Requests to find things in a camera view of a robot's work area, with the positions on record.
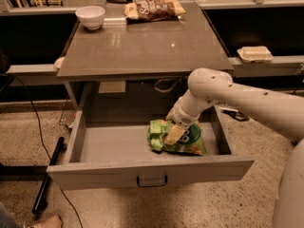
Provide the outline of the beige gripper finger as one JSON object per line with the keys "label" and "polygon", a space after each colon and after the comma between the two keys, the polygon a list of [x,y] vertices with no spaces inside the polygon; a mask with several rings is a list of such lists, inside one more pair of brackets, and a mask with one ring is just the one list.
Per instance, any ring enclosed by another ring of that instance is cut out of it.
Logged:
{"label": "beige gripper finger", "polygon": [[171,108],[170,110],[169,110],[169,112],[168,112],[168,114],[166,115],[166,117],[165,117],[165,119],[167,120],[167,121],[172,121],[173,120],[173,111],[174,111],[174,108]]}
{"label": "beige gripper finger", "polygon": [[164,143],[167,145],[174,145],[183,136],[185,131],[186,129],[183,126],[173,124],[164,139]]}

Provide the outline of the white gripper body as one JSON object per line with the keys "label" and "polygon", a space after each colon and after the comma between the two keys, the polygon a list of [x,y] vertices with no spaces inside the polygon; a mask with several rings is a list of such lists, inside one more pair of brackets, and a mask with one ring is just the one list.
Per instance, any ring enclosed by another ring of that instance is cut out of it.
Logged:
{"label": "white gripper body", "polygon": [[172,108],[172,119],[173,121],[178,124],[182,125],[184,127],[191,126],[198,118],[199,114],[197,115],[190,115],[187,113],[181,106],[181,101],[177,101],[173,108]]}

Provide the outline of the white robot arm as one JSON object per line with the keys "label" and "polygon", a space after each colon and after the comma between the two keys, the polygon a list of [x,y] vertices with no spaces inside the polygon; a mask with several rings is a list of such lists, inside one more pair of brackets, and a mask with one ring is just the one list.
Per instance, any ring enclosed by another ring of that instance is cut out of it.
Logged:
{"label": "white robot arm", "polygon": [[167,115],[176,124],[190,126],[224,102],[296,143],[281,175],[272,228],[304,228],[304,98],[236,84],[228,73],[209,68],[191,72],[187,84]]}

